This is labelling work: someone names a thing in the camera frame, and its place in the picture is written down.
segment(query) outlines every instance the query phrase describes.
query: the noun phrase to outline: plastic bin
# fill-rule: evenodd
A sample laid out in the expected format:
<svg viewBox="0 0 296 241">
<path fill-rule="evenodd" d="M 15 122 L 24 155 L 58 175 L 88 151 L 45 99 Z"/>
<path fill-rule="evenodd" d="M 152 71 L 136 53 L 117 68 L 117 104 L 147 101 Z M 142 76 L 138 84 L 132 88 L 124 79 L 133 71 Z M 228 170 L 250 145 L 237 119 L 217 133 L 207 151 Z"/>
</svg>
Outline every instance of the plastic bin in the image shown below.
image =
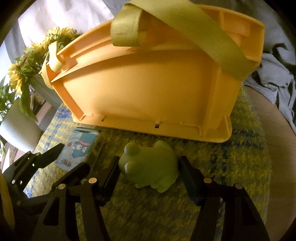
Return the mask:
<svg viewBox="0 0 296 241">
<path fill-rule="evenodd" d="M 264 25 L 244 14 L 199 5 L 240 46 L 261 61 Z M 50 84 L 75 122 L 208 142 L 232 132 L 230 114 L 241 81 L 197 45 L 157 18 L 140 47 L 115 47 L 110 24 L 83 34 L 57 53 L 64 63 Z"/>
</svg>

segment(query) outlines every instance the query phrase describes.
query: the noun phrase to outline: white flower pot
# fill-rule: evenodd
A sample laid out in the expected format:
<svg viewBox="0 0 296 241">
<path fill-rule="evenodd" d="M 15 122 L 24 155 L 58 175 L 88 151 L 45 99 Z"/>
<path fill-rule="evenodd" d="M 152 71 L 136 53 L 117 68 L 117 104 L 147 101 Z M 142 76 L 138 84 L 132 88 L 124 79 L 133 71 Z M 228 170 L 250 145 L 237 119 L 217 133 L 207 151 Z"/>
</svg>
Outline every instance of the white flower pot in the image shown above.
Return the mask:
<svg viewBox="0 0 296 241">
<path fill-rule="evenodd" d="M 0 125 L 0 135 L 23 152 L 33 151 L 41 137 L 37 123 L 20 110 L 17 99 Z"/>
</svg>

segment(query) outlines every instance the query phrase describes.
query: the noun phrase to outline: frog's head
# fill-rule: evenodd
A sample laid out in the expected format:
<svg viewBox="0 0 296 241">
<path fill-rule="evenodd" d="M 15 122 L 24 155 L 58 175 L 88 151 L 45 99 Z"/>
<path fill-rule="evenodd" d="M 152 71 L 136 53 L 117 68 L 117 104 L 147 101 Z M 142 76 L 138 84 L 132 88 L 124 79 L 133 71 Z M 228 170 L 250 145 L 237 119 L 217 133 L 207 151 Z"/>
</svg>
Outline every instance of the frog's head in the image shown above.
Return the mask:
<svg viewBox="0 0 296 241">
<path fill-rule="evenodd" d="M 141 170 L 137 160 L 137 155 L 140 153 L 140 150 L 140 147 L 136 143 L 128 143 L 118 162 L 121 173 L 132 182 L 137 181 L 137 177 Z"/>
</svg>

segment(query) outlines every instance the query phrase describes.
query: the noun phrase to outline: silver bolt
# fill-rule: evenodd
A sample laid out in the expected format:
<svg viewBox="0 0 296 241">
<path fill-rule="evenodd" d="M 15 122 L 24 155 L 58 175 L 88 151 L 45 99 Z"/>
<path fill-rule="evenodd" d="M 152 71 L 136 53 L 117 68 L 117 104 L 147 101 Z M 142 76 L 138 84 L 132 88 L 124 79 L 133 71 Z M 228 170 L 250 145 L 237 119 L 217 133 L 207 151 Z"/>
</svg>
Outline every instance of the silver bolt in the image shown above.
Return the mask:
<svg viewBox="0 0 296 241">
<path fill-rule="evenodd" d="M 237 188 L 237 189 L 242 189 L 242 184 L 240 184 L 240 183 L 236 183 L 236 184 L 235 184 L 235 188 Z"/>
<path fill-rule="evenodd" d="M 62 189 L 64 189 L 66 187 L 66 185 L 64 184 L 64 183 L 62 183 L 62 184 L 60 184 L 57 188 L 59 189 L 59 190 L 62 190 Z"/>
<path fill-rule="evenodd" d="M 204 179 L 204 182 L 210 184 L 212 182 L 212 179 L 210 179 L 209 177 L 206 177 Z"/>
<path fill-rule="evenodd" d="M 96 183 L 97 179 L 95 177 L 92 177 L 89 179 L 89 183 L 93 184 Z"/>
</svg>

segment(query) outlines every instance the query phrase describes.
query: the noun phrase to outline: frog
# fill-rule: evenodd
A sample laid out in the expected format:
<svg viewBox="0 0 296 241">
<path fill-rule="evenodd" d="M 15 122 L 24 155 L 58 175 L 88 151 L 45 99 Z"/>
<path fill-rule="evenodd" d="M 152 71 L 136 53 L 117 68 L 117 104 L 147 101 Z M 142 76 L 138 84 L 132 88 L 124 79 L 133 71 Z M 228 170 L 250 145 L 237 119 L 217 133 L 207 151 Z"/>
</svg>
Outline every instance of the frog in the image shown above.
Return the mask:
<svg viewBox="0 0 296 241">
<path fill-rule="evenodd" d="M 153 147 L 141 147 L 128 143 L 121 155 L 118 167 L 136 188 L 151 186 L 163 193 L 178 177 L 178 159 L 169 144 L 158 140 Z"/>
</svg>

